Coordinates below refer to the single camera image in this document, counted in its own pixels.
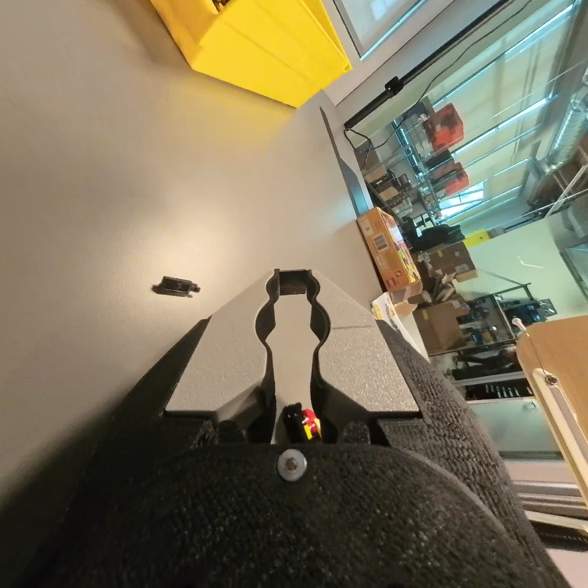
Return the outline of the metal storage shelf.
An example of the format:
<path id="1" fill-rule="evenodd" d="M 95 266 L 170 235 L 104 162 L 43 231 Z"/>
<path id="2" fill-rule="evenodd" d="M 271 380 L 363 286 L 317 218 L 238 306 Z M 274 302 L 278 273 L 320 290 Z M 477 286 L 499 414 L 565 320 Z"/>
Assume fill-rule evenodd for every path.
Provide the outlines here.
<path id="1" fill-rule="evenodd" d="M 443 222 L 442 202 L 469 186 L 452 149 L 464 139 L 464 123 L 452 103 L 435 107 L 425 97 L 375 138 L 362 168 L 367 187 L 397 218 L 418 226 Z"/>

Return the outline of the colourful toy set box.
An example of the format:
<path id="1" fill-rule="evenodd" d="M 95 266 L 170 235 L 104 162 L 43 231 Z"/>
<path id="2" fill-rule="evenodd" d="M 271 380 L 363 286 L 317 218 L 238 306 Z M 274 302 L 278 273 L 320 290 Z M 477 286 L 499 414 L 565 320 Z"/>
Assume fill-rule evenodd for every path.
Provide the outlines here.
<path id="1" fill-rule="evenodd" d="M 393 217 L 374 207 L 357 224 L 386 290 L 403 300 L 420 294 L 420 273 Z"/>

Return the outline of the stack of cardboard boxes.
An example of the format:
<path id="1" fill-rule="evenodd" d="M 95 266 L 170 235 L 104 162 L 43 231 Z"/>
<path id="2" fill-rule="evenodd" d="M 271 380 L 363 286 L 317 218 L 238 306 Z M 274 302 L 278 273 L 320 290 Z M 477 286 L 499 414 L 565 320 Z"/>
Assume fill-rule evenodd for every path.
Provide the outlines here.
<path id="1" fill-rule="evenodd" d="M 478 276 L 464 242 L 431 252 L 412 253 L 422 291 L 411 297 L 413 317 L 429 356 L 466 346 L 458 318 L 469 314 L 469 305 L 458 292 L 458 283 Z"/>

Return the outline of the wooden book stand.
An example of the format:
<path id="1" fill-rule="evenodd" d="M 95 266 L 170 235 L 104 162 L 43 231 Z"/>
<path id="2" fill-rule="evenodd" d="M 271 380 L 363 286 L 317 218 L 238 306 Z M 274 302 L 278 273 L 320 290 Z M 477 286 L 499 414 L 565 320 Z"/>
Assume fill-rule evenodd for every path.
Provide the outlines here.
<path id="1" fill-rule="evenodd" d="M 518 362 L 587 502 L 587 315 L 511 323 Z"/>

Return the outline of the black light stand pole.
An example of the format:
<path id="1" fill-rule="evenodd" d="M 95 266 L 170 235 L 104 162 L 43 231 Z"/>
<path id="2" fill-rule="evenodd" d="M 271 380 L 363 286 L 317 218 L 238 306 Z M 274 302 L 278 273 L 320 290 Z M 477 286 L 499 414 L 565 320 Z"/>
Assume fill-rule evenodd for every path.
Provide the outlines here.
<path id="1" fill-rule="evenodd" d="M 337 106 L 351 129 L 396 96 L 511 1 L 453 1 Z"/>

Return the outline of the yellow plastic bin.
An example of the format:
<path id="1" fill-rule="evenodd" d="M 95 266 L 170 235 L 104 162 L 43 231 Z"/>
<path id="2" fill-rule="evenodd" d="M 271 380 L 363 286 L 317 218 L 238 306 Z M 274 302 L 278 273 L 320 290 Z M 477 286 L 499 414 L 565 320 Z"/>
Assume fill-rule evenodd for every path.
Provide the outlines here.
<path id="1" fill-rule="evenodd" d="M 352 66 L 322 1 L 151 1 L 189 66 L 300 107 Z"/>

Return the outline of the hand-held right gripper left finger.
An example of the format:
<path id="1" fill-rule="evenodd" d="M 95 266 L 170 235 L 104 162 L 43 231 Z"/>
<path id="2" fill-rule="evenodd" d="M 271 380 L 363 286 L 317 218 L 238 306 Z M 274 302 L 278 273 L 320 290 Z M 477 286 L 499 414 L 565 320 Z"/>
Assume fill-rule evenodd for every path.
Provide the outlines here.
<path id="1" fill-rule="evenodd" d="M 210 316 L 166 414 L 230 421 L 250 442 L 272 441 L 276 394 L 267 338 L 279 296 L 279 271 L 272 270 Z"/>

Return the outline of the closed instruction booklet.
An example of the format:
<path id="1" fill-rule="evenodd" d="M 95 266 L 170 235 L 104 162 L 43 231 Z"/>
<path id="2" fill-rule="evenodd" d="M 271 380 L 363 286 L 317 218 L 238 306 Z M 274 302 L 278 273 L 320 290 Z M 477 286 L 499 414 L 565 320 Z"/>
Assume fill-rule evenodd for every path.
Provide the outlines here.
<path id="1" fill-rule="evenodd" d="M 377 320 L 383 320 L 409 342 L 426 360 L 429 360 L 422 336 L 416 325 L 414 312 L 417 306 L 409 301 L 393 303 L 390 293 L 381 294 L 371 303 L 371 312 Z"/>

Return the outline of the red yellow black brick assembly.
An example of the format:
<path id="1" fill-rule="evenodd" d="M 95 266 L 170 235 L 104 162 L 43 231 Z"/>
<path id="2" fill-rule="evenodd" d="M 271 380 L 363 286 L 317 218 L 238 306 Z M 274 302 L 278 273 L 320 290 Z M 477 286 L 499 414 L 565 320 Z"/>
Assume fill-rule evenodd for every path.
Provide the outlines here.
<path id="1" fill-rule="evenodd" d="M 301 403 L 287 405 L 282 410 L 281 420 L 285 439 L 294 444 L 322 443 L 321 424 L 311 409 Z"/>

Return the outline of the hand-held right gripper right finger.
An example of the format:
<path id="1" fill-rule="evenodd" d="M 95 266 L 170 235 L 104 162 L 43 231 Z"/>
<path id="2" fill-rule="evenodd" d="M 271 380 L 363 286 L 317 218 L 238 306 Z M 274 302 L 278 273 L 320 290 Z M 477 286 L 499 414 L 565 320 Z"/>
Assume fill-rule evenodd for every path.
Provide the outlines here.
<path id="1" fill-rule="evenodd" d="M 323 440 L 341 440 L 350 423 L 369 432 L 383 420 L 419 417 L 419 405 L 378 321 L 333 282 L 308 270 L 313 352 L 311 401 Z"/>

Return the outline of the black clip toy brick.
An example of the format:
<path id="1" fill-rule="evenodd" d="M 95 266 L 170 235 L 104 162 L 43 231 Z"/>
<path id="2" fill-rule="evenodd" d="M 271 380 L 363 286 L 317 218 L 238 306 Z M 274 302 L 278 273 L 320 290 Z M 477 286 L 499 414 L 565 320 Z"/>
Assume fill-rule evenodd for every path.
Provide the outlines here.
<path id="1" fill-rule="evenodd" d="M 193 293 L 199 293 L 198 284 L 181 278 L 164 276 L 158 284 L 152 285 L 151 291 L 158 295 L 191 298 Z"/>

